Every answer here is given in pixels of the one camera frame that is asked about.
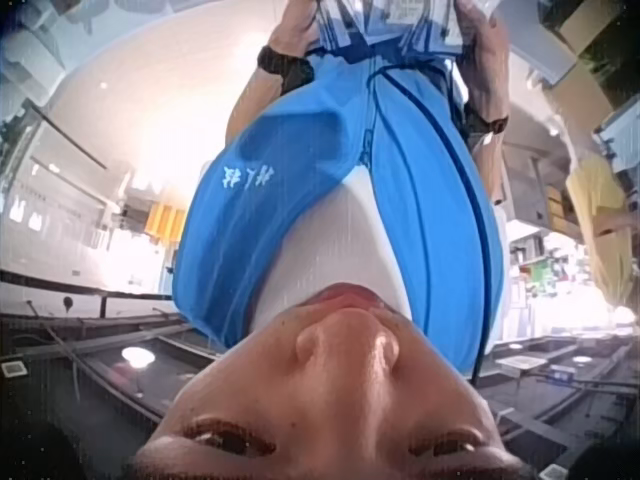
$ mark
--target eye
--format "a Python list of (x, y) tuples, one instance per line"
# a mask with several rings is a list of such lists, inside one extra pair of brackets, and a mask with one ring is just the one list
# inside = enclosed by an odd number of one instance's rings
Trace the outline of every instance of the eye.
[(222, 420), (207, 420), (188, 427), (184, 436), (231, 455), (257, 458), (271, 455), (274, 444), (249, 430)]
[(442, 457), (460, 452), (473, 452), (478, 446), (477, 438), (469, 434), (447, 434), (415, 443), (409, 447), (409, 453), (415, 457), (429, 455)]

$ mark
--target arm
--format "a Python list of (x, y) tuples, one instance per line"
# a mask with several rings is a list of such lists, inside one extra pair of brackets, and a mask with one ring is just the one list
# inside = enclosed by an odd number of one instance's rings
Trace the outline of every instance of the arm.
[[(469, 104), (486, 122), (507, 118), (509, 101), (509, 39), (504, 23), (487, 19), (472, 0), (456, 0), (456, 11), (469, 54), (460, 73), (469, 88)], [(504, 133), (490, 139), (472, 135), (469, 149), (491, 200), (502, 186)]]
[[(289, 0), (282, 21), (269, 38), (269, 46), (283, 55), (304, 57), (317, 38), (315, 13), (315, 0)], [(280, 98), (282, 83), (281, 76), (256, 69), (231, 112), (225, 135), (227, 145)]]

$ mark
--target blue t-shirt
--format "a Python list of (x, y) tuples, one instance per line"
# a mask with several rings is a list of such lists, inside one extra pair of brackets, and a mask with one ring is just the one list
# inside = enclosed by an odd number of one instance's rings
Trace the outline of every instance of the blue t-shirt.
[(221, 346), (236, 345), (289, 229), (365, 165), (414, 323), (469, 371), (497, 310), (503, 261), (448, 99), (381, 57), (313, 63), (316, 80), (268, 108), (203, 177), (180, 245), (176, 305)]

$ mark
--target black watch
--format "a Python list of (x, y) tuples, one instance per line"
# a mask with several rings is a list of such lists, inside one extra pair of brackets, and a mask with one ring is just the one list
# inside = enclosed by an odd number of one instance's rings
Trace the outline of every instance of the black watch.
[(313, 82), (315, 78), (309, 60), (278, 53), (269, 45), (260, 51), (258, 67), (267, 73), (282, 77), (282, 95)]
[(464, 113), (467, 117), (467, 129), (471, 134), (499, 135), (504, 133), (509, 124), (509, 117), (487, 122), (469, 103), (464, 106)]

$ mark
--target hand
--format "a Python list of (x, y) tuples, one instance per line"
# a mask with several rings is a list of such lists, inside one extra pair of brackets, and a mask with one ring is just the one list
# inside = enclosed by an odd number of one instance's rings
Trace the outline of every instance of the hand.
[(269, 46), (284, 55), (303, 57), (318, 38), (317, 9), (317, 0), (289, 0), (280, 24), (271, 34)]
[(509, 37), (504, 23), (487, 19), (473, 0), (455, 0), (467, 54), (458, 62), (471, 106), (488, 122), (509, 115)]

